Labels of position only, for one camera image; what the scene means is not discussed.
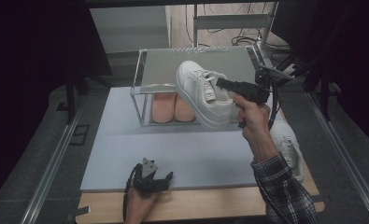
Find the white sneaker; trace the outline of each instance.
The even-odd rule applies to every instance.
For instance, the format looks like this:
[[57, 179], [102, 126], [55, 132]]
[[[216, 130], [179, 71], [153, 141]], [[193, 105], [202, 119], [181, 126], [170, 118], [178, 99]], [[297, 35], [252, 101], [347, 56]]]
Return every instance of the white sneaker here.
[[282, 153], [291, 168], [294, 177], [302, 183], [305, 178], [305, 163], [294, 131], [287, 122], [276, 120], [270, 133], [277, 149]]
[[219, 77], [227, 78], [192, 61], [182, 63], [177, 70], [177, 93], [191, 106], [202, 126], [212, 131], [228, 126], [233, 108], [228, 91], [216, 87]]

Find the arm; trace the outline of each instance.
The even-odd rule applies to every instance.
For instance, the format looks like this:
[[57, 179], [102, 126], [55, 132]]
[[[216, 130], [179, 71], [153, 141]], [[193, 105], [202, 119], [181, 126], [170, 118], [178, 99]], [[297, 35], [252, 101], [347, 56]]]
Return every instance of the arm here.
[[[272, 141], [268, 128], [269, 108], [249, 102], [238, 94], [234, 95], [234, 102], [239, 108], [238, 121], [246, 120], [242, 134], [253, 152], [251, 166], [265, 193], [291, 223], [317, 223], [309, 193], [294, 178]], [[284, 223], [269, 205], [266, 215], [274, 223]]]

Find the shoe sole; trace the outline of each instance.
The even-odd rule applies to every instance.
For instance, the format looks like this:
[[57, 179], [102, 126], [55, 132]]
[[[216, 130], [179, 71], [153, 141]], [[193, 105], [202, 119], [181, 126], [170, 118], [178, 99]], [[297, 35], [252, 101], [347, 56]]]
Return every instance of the shoe sole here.
[[217, 131], [217, 130], [221, 130], [225, 127], [228, 126], [229, 124], [229, 120], [225, 123], [221, 123], [221, 122], [215, 122], [213, 120], [208, 119], [207, 117], [205, 117], [199, 110], [198, 107], [196, 106], [196, 104], [193, 102], [193, 100], [191, 99], [191, 97], [187, 94], [187, 92], [185, 92], [183, 90], [183, 88], [180, 86], [179, 82], [178, 82], [178, 70], [176, 73], [176, 89], [178, 94], [180, 95], [180, 97], [187, 102], [187, 104], [190, 105], [190, 107], [192, 108], [192, 110], [195, 112], [195, 117], [199, 120], [199, 122], [201, 123], [201, 125], [203, 127], [205, 127], [206, 129], [210, 130], [210, 131]]

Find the metal rail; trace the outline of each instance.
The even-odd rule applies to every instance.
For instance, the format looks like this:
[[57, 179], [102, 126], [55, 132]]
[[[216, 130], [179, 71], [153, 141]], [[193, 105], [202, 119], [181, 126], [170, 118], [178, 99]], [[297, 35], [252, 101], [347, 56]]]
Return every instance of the metal rail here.
[[367, 181], [362, 177], [362, 174], [357, 168], [355, 162], [352, 160], [352, 158], [350, 158], [345, 145], [342, 143], [341, 139], [336, 133], [332, 123], [324, 118], [324, 116], [321, 114], [316, 96], [309, 92], [306, 92], [305, 95], [309, 100], [324, 132], [327, 133], [327, 136], [329, 137], [335, 149], [335, 152], [338, 155], [338, 158], [341, 160], [345, 170], [347, 171], [350, 180], [358, 191], [360, 197], [362, 198], [362, 201], [364, 202], [365, 207], [369, 212], [369, 185]]
[[81, 96], [79, 98], [79, 105], [76, 115], [74, 116], [73, 122], [68, 124], [64, 128], [64, 133], [59, 141], [59, 144], [55, 148], [52, 157], [50, 158], [50, 162], [45, 169], [44, 174], [42, 175], [40, 181], [38, 182], [38, 186], [35, 189], [35, 193], [33, 194], [32, 199], [27, 205], [26, 211], [21, 218], [21, 224], [33, 224], [38, 218], [39, 212], [41, 211], [42, 205], [47, 198], [48, 192], [50, 191], [50, 186], [53, 182], [53, 179], [56, 175], [56, 172], [59, 169], [60, 163], [64, 156], [65, 150], [69, 144], [71, 135], [76, 128], [79, 117], [83, 111], [83, 106], [86, 101], [86, 96]]

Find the black curtain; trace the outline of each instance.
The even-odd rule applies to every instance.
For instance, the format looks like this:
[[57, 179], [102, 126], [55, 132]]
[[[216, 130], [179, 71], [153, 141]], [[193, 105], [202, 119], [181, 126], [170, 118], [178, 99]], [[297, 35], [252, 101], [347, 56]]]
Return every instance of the black curtain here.
[[85, 1], [0, 1], [0, 188], [67, 76], [111, 75]]
[[318, 55], [347, 3], [355, 4], [354, 9], [324, 62], [330, 81], [341, 88], [338, 103], [369, 137], [369, 1], [318, 2], [302, 55], [306, 60]]

